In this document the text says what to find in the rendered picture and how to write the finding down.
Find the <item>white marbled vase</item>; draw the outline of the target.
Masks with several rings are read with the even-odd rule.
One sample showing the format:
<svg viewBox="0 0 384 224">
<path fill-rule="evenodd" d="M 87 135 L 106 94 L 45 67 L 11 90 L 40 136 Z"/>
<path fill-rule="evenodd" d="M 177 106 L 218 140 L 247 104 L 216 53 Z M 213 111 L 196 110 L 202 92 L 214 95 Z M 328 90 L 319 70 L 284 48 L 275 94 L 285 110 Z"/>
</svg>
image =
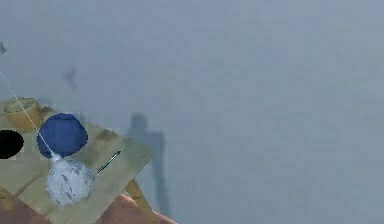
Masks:
<svg viewBox="0 0 384 224">
<path fill-rule="evenodd" d="M 1 72 L 0 76 L 10 89 L 14 99 L 21 98 L 16 96 L 6 76 Z M 35 129 L 36 137 L 40 127 Z M 57 205 L 72 205 L 90 196 L 95 181 L 95 174 L 83 162 L 69 159 L 69 156 L 61 158 L 53 151 L 51 151 L 51 157 L 47 159 L 51 161 L 52 165 L 47 175 L 46 191 L 53 203 Z"/>
</svg>

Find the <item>pale wooden table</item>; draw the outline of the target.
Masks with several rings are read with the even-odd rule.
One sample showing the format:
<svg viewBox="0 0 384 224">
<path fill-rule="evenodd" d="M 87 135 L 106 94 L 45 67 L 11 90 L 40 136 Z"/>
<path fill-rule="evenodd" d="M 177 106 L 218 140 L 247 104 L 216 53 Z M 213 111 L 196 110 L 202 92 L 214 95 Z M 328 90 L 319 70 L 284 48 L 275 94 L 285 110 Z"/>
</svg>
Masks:
<svg viewBox="0 0 384 224">
<path fill-rule="evenodd" d="M 31 131 L 22 135 L 24 147 L 18 154 L 0 159 L 0 203 L 10 209 L 13 200 L 19 199 L 51 224 L 94 224 L 151 160 L 151 149 L 86 120 L 81 124 L 88 133 L 88 142 L 72 157 L 95 172 L 89 198 L 69 206 L 56 205 L 48 198 L 46 180 L 50 162 L 39 153 L 36 133 Z M 119 150 L 121 154 L 97 173 Z"/>
</svg>

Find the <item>dark green pen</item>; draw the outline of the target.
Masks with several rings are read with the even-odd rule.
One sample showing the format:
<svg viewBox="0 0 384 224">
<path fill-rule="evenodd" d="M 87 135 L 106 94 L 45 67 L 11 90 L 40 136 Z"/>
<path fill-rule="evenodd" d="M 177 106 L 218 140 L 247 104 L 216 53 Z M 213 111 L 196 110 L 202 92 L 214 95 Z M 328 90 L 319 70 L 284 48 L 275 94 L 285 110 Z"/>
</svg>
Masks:
<svg viewBox="0 0 384 224">
<path fill-rule="evenodd" d="M 108 160 L 108 161 L 106 161 L 98 170 L 97 170 L 97 173 L 100 173 L 101 171 L 103 171 L 106 167 L 108 167 L 109 166 L 109 164 L 118 156 L 118 155 L 120 155 L 121 154 L 121 150 L 119 150 L 119 151 L 117 151 L 117 152 L 115 152 L 112 156 L 111 156 L 111 158 Z"/>
</svg>

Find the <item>blue round ball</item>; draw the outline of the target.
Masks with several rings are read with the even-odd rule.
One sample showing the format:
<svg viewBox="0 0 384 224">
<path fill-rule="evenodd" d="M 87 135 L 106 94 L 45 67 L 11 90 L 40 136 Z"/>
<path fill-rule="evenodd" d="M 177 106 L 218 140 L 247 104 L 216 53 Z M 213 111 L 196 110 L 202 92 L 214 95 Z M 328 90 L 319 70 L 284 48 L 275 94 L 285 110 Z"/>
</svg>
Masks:
<svg viewBox="0 0 384 224">
<path fill-rule="evenodd" d="M 49 117 L 36 137 L 40 153 L 51 157 L 51 151 L 61 158 L 71 156 L 88 142 L 88 133 L 72 114 L 59 113 Z"/>
</svg>

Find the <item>tan round bowl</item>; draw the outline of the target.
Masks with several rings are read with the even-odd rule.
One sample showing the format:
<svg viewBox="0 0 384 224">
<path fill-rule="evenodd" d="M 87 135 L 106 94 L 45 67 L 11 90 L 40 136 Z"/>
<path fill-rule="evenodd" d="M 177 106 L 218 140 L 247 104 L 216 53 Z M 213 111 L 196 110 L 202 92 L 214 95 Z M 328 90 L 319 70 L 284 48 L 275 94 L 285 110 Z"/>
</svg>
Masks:
<svg viewBox="0 0 384 224">
<path fill-rule="evenodd" d="M 44 118 L 38 102 L 34 98 L 12 99 L 1 109 L 12 128 L 19 132 L 30 132 L 39 128 Z"/>
</svg>

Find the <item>black round object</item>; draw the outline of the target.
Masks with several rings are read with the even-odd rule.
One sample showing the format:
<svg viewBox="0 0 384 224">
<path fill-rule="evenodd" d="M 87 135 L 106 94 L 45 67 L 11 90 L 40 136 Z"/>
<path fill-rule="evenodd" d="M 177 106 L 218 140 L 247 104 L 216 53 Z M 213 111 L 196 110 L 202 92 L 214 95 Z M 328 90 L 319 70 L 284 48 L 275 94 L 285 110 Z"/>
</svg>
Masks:
<svg viewBox="0 0 384 224">
<path fill-rule="evenodd" d="M 13 130 L 0 130 L 0 159 L 15 156 L 24 146 L 22 135 Z"/>
</svg>

